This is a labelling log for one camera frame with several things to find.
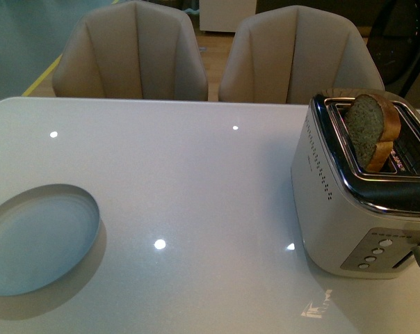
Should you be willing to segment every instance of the white cabinet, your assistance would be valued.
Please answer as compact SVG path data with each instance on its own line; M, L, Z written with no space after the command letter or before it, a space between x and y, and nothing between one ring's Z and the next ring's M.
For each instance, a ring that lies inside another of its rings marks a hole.
M254 15L257 0L200 0L200 30L235 32L239 23Z

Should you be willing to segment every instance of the floor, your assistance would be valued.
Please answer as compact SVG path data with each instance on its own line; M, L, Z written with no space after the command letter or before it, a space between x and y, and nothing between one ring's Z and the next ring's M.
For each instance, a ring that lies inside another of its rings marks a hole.
M0 100L18 95L54 96L51 73L77 20L119 0L0 0ZM202 33L192 16L209 79L209 100L217 91L232 45L232 33ZM407 95L420 108L419 80Z

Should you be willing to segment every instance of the bread slice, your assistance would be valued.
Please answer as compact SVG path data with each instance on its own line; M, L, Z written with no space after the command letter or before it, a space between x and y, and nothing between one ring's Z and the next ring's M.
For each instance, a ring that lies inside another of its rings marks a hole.
M391 101L377 94L361 94L344 118L357 162L365 171L378 173L400 134L400 118Z

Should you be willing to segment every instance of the chair backrest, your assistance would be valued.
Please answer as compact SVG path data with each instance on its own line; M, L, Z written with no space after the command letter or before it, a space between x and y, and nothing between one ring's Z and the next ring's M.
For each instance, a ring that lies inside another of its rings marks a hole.
M316 92L330 87L384 89L351 21L322 10L289 6L241 22L219 100L307 104Z
M76 25L53 76L63 97L202 100L208 83L187 14L146 1L94 10Z

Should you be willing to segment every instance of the toaster control panel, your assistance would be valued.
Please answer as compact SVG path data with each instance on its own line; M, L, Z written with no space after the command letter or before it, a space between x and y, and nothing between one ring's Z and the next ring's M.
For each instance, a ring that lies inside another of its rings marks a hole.
M372 273L404 270L414 261L412 249L420 244L420 231L373 228L355 247L341 268Z

